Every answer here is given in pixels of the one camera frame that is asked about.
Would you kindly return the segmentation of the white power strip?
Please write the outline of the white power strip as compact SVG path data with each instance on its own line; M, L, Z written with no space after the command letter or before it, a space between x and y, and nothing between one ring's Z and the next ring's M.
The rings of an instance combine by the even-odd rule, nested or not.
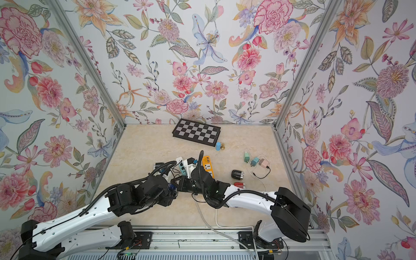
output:
M178 157L176 159L178 168L182 174L182 176L186 176L189 178L189 170L188 170L188 163L187 160L184 160L182 157Z

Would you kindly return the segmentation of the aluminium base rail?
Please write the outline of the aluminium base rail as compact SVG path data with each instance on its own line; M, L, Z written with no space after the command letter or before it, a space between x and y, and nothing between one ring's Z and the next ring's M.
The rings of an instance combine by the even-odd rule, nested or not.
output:
M152 232L149 249L85 248L67 256L69 260L333 260L329 242L320 231L310 231L305 243L282 237L284 249L248 249L238 241L239 231L206 227L185 229L137 226L135 232Z

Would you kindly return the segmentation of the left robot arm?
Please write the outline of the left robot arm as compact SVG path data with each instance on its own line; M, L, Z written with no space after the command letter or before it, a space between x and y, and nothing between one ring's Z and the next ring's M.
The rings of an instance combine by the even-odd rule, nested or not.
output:
M90 228L125 214L143 213L157 204L167 207L177 196L176 187L161 175L112 185L79 210L51 221L23 223L22 246L12 259L60 260L98 247L128 248L137 237L130 222L101 230Z

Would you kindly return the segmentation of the teal charger on white strip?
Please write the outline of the teal charger on white strip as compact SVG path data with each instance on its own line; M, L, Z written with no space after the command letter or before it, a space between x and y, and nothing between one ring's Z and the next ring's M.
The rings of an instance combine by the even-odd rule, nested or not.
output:
M186 168L184 167L184 165L182 163L179 164L179 169L180 169L180 172L183 176L187 175Z

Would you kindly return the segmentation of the blue electric shaver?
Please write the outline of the blue electric shaver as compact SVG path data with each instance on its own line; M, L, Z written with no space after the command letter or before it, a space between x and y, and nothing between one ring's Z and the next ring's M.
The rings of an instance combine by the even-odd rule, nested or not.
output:
M169 192L174 192L176 190L176 187L173 184L168 185Z

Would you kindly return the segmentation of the brown charger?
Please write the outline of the brown charger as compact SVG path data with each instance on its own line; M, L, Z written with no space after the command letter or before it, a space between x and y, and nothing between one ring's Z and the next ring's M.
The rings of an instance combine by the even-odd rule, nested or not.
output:
M261 167L263 167L265 169L269 169L270 168L269 167L270 162L268 160L266 160L266 159L260 159L258 164L259 164L259 166L261 166Z

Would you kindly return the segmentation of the orange power strip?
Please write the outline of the orange power strip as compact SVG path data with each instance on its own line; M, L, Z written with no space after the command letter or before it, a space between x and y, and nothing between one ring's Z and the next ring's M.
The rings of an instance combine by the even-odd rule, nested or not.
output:
M202 166L204 167L204 170L208 173L210 173L211 177L214 178L215 174L213 172L213 166L212 161L209 156L204 156L202 159Z

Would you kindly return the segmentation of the red electric shaver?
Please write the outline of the red electric shaver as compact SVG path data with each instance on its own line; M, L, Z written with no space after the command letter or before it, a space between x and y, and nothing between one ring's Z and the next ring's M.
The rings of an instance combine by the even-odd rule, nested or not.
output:
M235 182L234 186L238 187L239 189L245 189L246 188L246 184L243 182Z

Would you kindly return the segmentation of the light green USB charger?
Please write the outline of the light green USB charger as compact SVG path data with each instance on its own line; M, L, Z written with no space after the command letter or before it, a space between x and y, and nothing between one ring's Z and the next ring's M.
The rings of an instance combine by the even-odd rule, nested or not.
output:
M249 152L244 153L244 162L248 163L250 161L250 154Z

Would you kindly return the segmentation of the left aluminium corner post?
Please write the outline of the left aluminium corner post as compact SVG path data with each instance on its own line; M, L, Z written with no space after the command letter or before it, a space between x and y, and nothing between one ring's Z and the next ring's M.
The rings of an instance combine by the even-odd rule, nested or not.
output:
M108 109L111 112L113 119L116 123L119 124L121 131L123 132L126 128L126 123L119 113L115 102L112 100L101 76L97 72L95 66L92 64L89 55L87 54L86 49L84 48L81 40L76 33L72 23L70 22L68 16L65 14L65 11L62 5L58 1L46 0L46 5L50 9L53 15L55 15L58 24L62 27L64 34L68 37L69 43L74 47L77 54L80 56L80 60L86 70L86 72L93 79L94 83L103 97L104 102L108 105Z

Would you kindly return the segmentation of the teal USB charger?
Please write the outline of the teal USB charger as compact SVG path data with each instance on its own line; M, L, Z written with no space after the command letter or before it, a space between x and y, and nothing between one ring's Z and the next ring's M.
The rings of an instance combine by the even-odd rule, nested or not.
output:
M250 165L252 166L252 167L255 167L255 166L257 166L258 165L258 163L259 163L259 158L258 157L255 157L255 158L253 158L252 160L251 160L251 162L250 162Z

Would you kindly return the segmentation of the aluminium corner post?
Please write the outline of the aluminium corner post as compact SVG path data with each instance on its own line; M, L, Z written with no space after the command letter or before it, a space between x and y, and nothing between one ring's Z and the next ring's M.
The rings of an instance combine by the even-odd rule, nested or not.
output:
M330 23L332 22L333 18L335 17L337 10L341 4L341 1L329 1L328 7L323 13L322 21L319 24L319 27L315 34L315 39L310 44L310 48L308 49L303 62L301 63L299 72L297 76L295 77L295 80L289 89L288 95L285 99L284 106L281 110L280 115L276 119L276 122L274 123L273 130L278 131L279 127L281 127L284 124L284 119L286 118L286 115L288 113L288 110L290 108L290 104L293 101L298 89L301 87L301 83L303 79L305 78L306 74L309 71L310 66L313 63L313 59L315 58L316 54L318 53L320 49L320 45L325 37L325 34L327 33L327 30L330 26Z
M80 56L80 60L86 70L86 72L93 79L94 83L103 97L104 102L108 105L108 109L111 112L113 119L116 123L119 124L121 131L123 132L126 128L126 123L119 113L115 102L112 100L101 76L97 72L95 66L92 64L89 55L87 54L86 49L84 48L81 40L76 33L72 23L70 22L68 16L65 14L65 11L62 5L58 1L46 0L46 5L50 9L53 15L55 15L58 24L62 27L64 34L68 37L69 43L74 47L77 54Z

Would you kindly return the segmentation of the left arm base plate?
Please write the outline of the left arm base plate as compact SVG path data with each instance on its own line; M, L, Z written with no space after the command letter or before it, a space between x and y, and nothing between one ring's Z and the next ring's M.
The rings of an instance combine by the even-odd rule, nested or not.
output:
M134 238L128 238L127 236L122 236L121 241L112 247L106 247L106 249L115 250L115 249L124 249L129 247L129 249L149 249L152 241L152 232L135 232Z

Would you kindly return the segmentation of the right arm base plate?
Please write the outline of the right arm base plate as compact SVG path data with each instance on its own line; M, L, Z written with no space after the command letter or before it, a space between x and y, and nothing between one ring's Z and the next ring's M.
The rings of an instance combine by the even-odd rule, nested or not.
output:
M246 246L248 249L254 249L254 245L260 249L284 249L284 243L281 238L272 242L267 242L257 235L253 235L252 231L239 231L238 241Z

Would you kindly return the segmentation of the right aluminium corner post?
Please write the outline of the right aluminium corner post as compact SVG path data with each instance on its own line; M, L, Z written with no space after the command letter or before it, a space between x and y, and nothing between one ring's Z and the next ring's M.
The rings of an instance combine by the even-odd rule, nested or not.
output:
M274 123L273 130L278 131L279 127L281 127L284 124L284 119L286 118L286 115L288 113L288 110L290 108L290 104L293 101L298 89L301 87L301 83L303 79L305 78L306 74L309 71L310 66L313 63L313 59L315 58L316 54L318 53L320 49L320 45L325 37L325 34L327 33L327 30L330 26L330 23L332 22L333 18L335 17L337 10L341 4L341 1L329 1L328 7L323 13L322 21L319 24L319 27L315 34L315 39L310 44L310 48L308 49L303 62L301 63L299 72L297 76L295 77L295 80L289 89L288 95L285 99L284 106L281 110L280 115L276 119L276 122Z

